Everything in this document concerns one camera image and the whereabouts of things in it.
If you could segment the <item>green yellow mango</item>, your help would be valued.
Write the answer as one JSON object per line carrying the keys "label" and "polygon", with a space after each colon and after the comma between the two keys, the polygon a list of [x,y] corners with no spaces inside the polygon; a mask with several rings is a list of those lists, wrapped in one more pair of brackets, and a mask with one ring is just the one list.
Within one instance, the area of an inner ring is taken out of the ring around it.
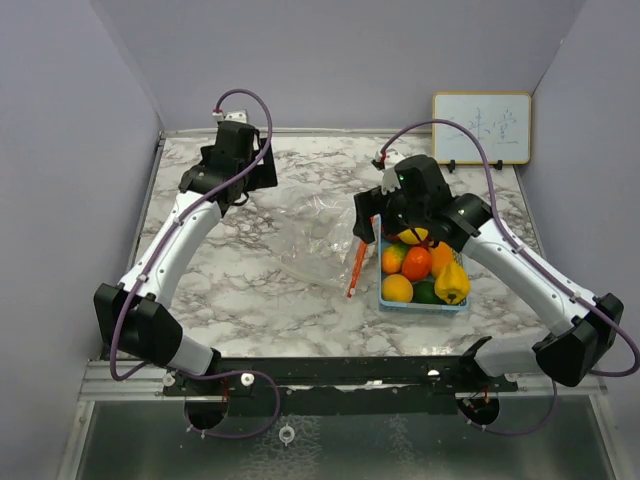
{"label": "green yellow mango", "polygon": [[380,260],[382,272],[387,275],[399,273],[410,249],[411,246],[404,243],[392,244],[385,248]]}

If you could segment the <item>clear zip top bag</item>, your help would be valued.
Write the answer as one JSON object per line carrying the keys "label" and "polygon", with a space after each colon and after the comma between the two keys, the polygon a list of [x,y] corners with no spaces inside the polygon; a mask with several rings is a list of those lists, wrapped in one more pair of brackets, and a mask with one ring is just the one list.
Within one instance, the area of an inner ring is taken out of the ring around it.
{"label": "clear zip top bag", "polygon": [[353,199],[300,189],[288,190],[285,199],[288,204],[274,214],[278,266],[299,281],[353,296],[359,276],[355,268],[366,265],[370,256],[352,232]]}

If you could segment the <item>orange tomato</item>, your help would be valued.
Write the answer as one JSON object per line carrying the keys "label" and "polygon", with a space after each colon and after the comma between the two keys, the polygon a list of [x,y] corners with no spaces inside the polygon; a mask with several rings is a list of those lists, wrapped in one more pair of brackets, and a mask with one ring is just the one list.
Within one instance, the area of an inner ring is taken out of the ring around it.
{"label": "orange tomato", "polygon": [[421,246],[412,247],[405,256],[401,273],[410,282],[426,279],[432,268],[432,257],[427,249]]}

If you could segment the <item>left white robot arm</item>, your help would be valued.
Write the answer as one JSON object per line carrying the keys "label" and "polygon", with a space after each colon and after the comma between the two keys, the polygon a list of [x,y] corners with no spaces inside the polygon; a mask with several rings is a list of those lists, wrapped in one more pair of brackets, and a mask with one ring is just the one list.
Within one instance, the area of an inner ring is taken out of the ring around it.
{"label": "left white robot arm", "polygon": [[112,355],[125,352],[144,362],[186,372],[186,382],[206,395],[220,385],[220,354],[189,338],[171,315],[177,285],[209,232],[250,192],[274,187],[272,147],[257,128],[224,120],[215,141],[201,148],[187,170],[168,218],[116,285],[101,284],[94,306],[102,340]]}

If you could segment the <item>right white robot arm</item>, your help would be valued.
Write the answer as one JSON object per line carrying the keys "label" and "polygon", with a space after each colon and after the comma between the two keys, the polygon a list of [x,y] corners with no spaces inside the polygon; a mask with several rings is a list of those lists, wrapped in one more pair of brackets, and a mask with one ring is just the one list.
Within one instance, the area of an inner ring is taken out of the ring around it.
{"label": "right white robot arm", "polygon": [[459,367],[461,383],[481,391],[495,377],[544,373],[568,387],[578,385],[609,350],[624,309],[613,294],[598,297],[570,281],[494,216],[473,193],[452,194],[437,162],[416,155],[385,171],[381,185],[354,196],[356,237],[370,244],[371,224],[397,235],[411,227],[479,263],[516,293],[545,330],[503,340],[486,337],[470,347]]}

